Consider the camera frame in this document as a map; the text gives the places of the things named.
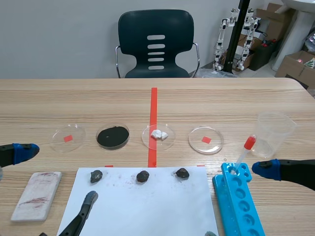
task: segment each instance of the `red tape line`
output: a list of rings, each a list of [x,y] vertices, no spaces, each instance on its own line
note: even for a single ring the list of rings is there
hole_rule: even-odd
[[[149,132],[149,153],[148,167],[157,166],[157,141],[151,137],[153,130],[157,129],[158,120],[158,89],[151,89],[151,110],[150,110],[150,132]]]

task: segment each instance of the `wooden table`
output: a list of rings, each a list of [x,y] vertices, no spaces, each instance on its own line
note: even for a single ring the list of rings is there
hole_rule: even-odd
[[[64,79],[0,80],[0,145],[35,143],[39,154],[17,166],[4,168],[0,182],[0,235],[55,236],[80,167],[146,167],[148,149],[141,140],[149,124],[151,87],[158,87],[158,123],[176,132],[176,142],[157,152],[157,166],[205,165],[220,236],[221,216],[211,179],[221,163],[237,160],[244,141],[263,111],[289,115],[298,128],[274,156],[278,159],[315,158],[315,101],[295,81],[280,78],[220,79]],[[97,130],[109,122],[126,124],[128,144],[115,151],[100,148]],[[58,153],[50,140],[58,127],[77,123],[86,130],[78,149]],[[188,133],[198,125],[218,129],[223,149],[203,155],[188,144]],[[261,159],[249,155],[251,166]],[[12,223],[11,215],[34,172],[61,171],[62,180],[45,222]],[[249,184],[267,236],[313,236],[315,192],[291,183],[253,174]]]

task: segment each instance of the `plastic beaker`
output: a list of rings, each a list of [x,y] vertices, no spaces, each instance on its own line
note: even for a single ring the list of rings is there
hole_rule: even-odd
[[[253,153],[270,158],[295,129],[296,123],[280,112],[263,112],[258,115],[254,134]]]

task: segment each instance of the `dark rock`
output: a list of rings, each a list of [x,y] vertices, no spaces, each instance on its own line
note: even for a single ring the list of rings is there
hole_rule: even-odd
[[[188,178],[189,177],[189,173],[185,168],[180,168],[177,172],[176,175],[179,178]]]
[[[216,236],[216,234],[211,231],[208,231],[206,232],[205,236]]]
[[[91,172],[91,183],[99,182],[102,177],[103,177],[102,171],[96,170]]]
[[[148,180],[149,173],[146,171],[141,171],[139,174],[137,174],[137,181],[140,183],[144,183]]]

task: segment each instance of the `red paper piece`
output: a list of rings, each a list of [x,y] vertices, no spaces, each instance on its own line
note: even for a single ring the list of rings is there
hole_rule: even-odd
[[[202,141],[203,141],[204,143],[209,144],[209,143],[211,142],[211,139],[205,136],[205,137],[202,138]]]
[[[71,141],[72,139],[73,139],[72,135],[69,135],[63,138],[65,143]]]

